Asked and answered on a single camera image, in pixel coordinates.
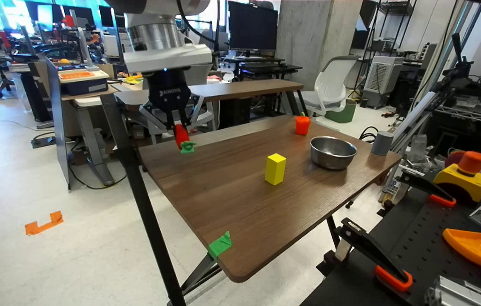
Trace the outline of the orange and blue box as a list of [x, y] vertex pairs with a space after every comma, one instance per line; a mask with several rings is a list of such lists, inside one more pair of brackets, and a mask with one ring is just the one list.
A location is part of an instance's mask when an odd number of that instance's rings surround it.
[[58, 68], [58, 79], [61, 85], [61, 94], [78, 96], [108, 90], [110, 76], [97, 68], [88, 70], [84, 66]]

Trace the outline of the orange toy pepper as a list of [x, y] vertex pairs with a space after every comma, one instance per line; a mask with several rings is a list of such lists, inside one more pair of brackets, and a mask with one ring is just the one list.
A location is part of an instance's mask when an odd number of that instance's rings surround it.
[[305, 136], [310, 129], [311, 119], [306, 116], [304, 112], [301, 112], [300, 116], [296, 116], [295, 119], [295, 132], [298, 135]]

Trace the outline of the grey cylinder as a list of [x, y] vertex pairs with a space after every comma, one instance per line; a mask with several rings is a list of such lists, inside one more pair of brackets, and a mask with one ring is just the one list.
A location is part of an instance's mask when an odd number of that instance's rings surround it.
[[371, 147], [371, 153], [378, 156], [386, 156], [392, 146], [394, 134], [386, 130], [379, 130]]

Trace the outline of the white chair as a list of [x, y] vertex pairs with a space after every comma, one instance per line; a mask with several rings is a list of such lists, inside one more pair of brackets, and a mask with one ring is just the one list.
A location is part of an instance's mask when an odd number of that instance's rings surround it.
[[351, 69], [359, 59], [357, 55], [334, 57], [318, 74], [313, 91], [295, 93], [297, 102], [303, 101], [309, 116], [324, 116], [327, 112], [341, 112], [347, 104], [344, 85]]

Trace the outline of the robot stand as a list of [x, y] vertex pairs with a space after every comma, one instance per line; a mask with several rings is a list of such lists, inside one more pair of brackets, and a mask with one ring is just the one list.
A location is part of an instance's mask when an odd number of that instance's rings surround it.
[[334, 267], [300, 306], [424, 306], [424, 295], [439, 276], [481, 288], [481, 267], [451, 248], [445, 229], [480, 231], [469, 219], [475, 207], [443, 207], [411, 189], [370, 231], [384, 251], [413, 277], [409, 291], [392, 293], [375, 279], [375, 264], [358, 250]]

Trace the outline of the white air cooler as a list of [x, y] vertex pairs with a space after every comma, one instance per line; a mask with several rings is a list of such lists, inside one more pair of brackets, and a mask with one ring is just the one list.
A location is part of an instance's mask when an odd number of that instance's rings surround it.
[[404, 63], [403, 57], [375, 56], [365, 78], [363, 99], [366, 107], [379, 109], [387, 105]]

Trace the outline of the black desk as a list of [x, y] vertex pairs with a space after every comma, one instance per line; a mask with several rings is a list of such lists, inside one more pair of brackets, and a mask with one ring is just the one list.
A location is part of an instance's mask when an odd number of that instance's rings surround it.
[[222, 59], [223, 64], [232, 68], [233, 82], [258, 81], [262, 79], [285, 79], [303, 67], [287, 64], [285, 60], [262, 56], [235, 56]]

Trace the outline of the monitor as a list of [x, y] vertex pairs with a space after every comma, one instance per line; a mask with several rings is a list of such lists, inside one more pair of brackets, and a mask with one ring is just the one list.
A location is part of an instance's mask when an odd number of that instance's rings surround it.
[[229, 48], [235, 51], [276, 51], [279, 12], [228, 1]]

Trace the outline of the wooden bench table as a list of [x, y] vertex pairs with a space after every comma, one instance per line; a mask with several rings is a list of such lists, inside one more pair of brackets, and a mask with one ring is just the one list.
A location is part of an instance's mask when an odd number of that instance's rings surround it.
[[303, 84], [284, 79], [266, 79], [260, 81], [245, 81], [231, 83], [216, 83], [213, 85], [188, 86], [191, 95], [205, 97], [205, 102], [222, 101], [225, 99], [244, 99], [266, 94], [279, 94], [300, 91]]

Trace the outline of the orange floor tape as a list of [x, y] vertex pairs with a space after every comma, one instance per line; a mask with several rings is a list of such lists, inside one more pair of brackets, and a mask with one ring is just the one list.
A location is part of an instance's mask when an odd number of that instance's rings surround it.
[[61, 211], [50, 213], [49, 219], [46, 224], [39, 225], [37, 221], [25, 224], [25, 234], [29, 236], [37, 235], [64, 222]]

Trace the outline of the yellow emergency stop button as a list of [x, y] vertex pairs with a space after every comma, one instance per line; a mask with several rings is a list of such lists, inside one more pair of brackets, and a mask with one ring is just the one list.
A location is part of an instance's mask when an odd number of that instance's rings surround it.
[[433, 183], [442, 189], [457, 186], [464, 190], [470, 200], [479, 203], [481, 200], [481, 153], [464, 151], [458, 163], [452, 163], [441, 170], [433, 179]]

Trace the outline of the green tape piece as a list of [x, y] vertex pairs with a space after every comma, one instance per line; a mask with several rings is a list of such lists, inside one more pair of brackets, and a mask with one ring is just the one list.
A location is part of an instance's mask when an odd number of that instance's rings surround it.
[[231, 235], [229, 231], [226, 231], [222, 236], [208, 245], [208, 254], [215, 260], [231, 246]]

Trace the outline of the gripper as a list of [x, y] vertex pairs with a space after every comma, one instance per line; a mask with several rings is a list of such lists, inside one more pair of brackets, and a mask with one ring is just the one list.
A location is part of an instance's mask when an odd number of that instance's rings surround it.
[[148, 101], [139, 106], [149, 132], [174, 132], [174, 111], [185, 113], [181, 123], [186, 130], [205, 124], [205, 97], [191, 95], [184, 69], [147, 72]]

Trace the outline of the aluminium profile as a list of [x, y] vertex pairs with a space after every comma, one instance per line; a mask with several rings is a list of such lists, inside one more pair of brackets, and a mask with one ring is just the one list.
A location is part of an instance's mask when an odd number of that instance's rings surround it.
[[424, 295], [425, 306], [481, 306], [481, 288], [465, 280], [438, 276]]

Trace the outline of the red plush toy green top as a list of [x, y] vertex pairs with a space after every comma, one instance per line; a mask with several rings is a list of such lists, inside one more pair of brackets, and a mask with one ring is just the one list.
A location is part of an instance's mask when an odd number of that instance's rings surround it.
[[174, 137], [181, 154], [194, 152], [196, 143], [191, 141], [186, 128], [182, 124], [175, 124]]

